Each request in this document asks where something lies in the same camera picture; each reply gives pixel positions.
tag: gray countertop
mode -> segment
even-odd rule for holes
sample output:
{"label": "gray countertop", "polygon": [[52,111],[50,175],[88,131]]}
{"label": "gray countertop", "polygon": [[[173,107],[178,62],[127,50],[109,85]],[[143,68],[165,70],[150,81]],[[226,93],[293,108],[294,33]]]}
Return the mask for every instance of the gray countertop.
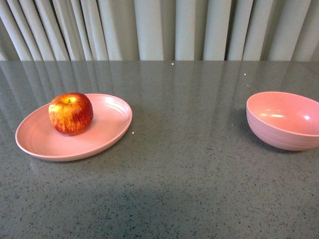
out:
{"label": "gray countertop", "polygon": [[[259,140],[261,91],[319,101],[319,63],[1,62],[0,238],[319,238],[319,149]],[[14,134],[65,92],[133,110],[115,145],[73,162],[34,158]]]}

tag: curtain fold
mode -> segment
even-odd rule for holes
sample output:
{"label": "curtain fold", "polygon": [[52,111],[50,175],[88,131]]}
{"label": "curtain fold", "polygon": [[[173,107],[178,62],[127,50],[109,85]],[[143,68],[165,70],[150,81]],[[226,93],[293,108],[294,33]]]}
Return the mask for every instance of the curtain fold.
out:
{"label": "curtain fold", "polygon": [[0,0],[0,60],[319,60],[319,0]]}

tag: curtain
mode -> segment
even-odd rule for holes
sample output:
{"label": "curtain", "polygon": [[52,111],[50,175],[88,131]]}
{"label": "curtain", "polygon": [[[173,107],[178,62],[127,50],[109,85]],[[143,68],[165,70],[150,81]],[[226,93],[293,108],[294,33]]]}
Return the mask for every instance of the curtain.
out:
{"label": "curtain", "polygon": [[0,0],[0,60],[318,61],[319,0]]}

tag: bowl rim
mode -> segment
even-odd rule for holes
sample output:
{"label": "bowl rim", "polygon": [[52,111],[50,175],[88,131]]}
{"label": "bowl rim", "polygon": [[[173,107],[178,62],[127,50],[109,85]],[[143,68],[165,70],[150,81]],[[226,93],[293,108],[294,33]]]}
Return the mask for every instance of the bowl rim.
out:
{"label": "bowl rim", "polygon": [[248,106],[248,102],[251,101],[251,98],[253,98],[254,96],[256,95],[261,95],[261,94],[266,94],[266,93],[278,93],[278,94],[285,94],[285,95],[294,95],[294,96],[297,96],[297,97],[301,97],[301,98],[305,98],[309,101],[313,101],[315,102],[316,104],[319,105],[319,102],[313,100],[313,99],[310,99],[308,97],[305,97],[305,96],[301,96],[301,95],[297,95],[297,94],[293,94],[293,93],[289,93],[289,92],[281,92],[281,91],[264,91],[264,92],[258,92],[258,93],[255,93],[253,95],[251,95],[248,99],[247,99],[247,102],[246,102],[246,109],[249,111],[249,113],[254,117],[256,118],[258,121],[270,126],[271,128],[274,128],[274,129],[278,129],[280,131],[283,131],[283,132],[286,132],[286,133],[291,133],[291,134],[294,134],[294,135],[299,135],[299,136],[307,136],[307,137],[319,137],[319,134],[307,134],[307,133],[297,133],[297,132],[294,132],[294,131],[290,131],[290,130],[285,130],[285,129],[282,129],[282,128],[279,128],[279,127],[276,127],[276,126],[273,126],[265,121],[263,121],[262,119],[258,118],[257,116],[255,116],[255,114],[251,111],[251,109],[249,108]]}

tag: pink bowl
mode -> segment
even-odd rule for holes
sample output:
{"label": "pink bowl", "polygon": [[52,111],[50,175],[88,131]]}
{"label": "pink bowl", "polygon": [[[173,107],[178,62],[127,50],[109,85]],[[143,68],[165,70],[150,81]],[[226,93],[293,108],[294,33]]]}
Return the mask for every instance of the pink bowl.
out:
{"label": "pink bowl", "polygon": [[267,144],[285,150],[319,146],[319,103],[284,92],[261,92],[247,100],[249,127]]}

